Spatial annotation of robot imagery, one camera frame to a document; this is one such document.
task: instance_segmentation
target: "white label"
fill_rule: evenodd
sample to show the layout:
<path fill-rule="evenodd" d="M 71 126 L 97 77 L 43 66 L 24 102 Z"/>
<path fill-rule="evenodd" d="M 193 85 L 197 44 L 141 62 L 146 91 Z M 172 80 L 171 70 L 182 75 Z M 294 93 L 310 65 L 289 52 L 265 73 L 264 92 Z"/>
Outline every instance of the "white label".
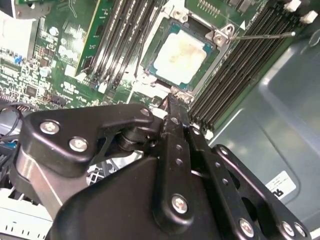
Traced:
<path fill-rule="evenodd" d="M 280 172 L 274 179 L 265 185 L 279 200 L 296 189 L 294 181 L 286 171 Z"/>
<path fill-rule="evenodd" d="M 246 30 L 246 21 L 243 21 L 240 25 L 240 28 Z"/>

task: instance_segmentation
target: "connector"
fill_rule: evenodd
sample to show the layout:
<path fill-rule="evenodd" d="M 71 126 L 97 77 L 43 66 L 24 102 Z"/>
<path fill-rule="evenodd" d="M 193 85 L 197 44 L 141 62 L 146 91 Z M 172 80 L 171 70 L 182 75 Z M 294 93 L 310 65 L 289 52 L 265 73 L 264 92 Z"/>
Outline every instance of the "connector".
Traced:
<path fill-rule="evenodd" d="M 291 0 L 290 2 L 284 5 L 283 9 L 290 13 L 293 13 L 298 9 L 300 4 L 301 4 L 300 0 Z"/>
<path fill-rule="evenodd" d="M 312 24 L 314 20 L 318 17 L 318 13 L 316 11 L 310 11 L 306 15 L 300 18 L 300 22 L 304 24 Z"/>

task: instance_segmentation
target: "motherboard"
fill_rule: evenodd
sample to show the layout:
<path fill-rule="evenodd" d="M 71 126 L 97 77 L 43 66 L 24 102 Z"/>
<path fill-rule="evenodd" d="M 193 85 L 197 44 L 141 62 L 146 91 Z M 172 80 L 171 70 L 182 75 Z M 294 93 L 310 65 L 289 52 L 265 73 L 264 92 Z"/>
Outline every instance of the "motherboard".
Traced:
<path fill-rule="evenodd" d="M 317 0 L 14 4 L 15 16 L 0 15 L 1 100 L 35 110 L 128 103 L 155 108 L 172 93 L 189 106 L 195 124 L 211 130 L 320 9 Z"/>

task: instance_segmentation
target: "robotic arm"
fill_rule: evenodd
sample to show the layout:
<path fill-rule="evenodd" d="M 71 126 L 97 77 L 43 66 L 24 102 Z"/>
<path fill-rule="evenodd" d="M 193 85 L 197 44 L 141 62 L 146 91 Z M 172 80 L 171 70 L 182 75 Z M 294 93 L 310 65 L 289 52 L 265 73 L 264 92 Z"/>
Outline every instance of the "robotic arm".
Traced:
<path fill-rule="evenodd" d="M 172 95 L 158 118 L 140 104 L 26 117 L 10 170 L 53 219 L 50 240 L 311 239 L 307 228 L 225 146 L 210 149 Z M 143 158 L 88 186 L 106 158 Z"/>

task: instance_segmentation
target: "black cable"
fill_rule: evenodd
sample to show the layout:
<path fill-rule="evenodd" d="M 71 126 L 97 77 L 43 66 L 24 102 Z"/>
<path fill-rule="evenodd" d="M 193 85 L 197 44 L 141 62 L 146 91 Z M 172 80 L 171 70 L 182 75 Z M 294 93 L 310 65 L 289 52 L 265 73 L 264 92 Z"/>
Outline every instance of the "black cable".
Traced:
<path fill-rule="evenodd" d="M 11 110 L 11 111 L 15 112 L 16 119 L 15 119 L 11 129 L 5 135 L 0 137 L 0 141 L 2 141 L 4 137 L 9 137 L 9 135 L 11 135 L 13 133 L 13 131 L 17 128 L 19 121 L 22 121 L 22 122 L 24 121 L 24 116 L 22 115 L 21 111 L 16 109 L 15 107 L 9 105 L 9 104 L 1 104 L 0 105 L 0 114 L 4 110 Z"/>

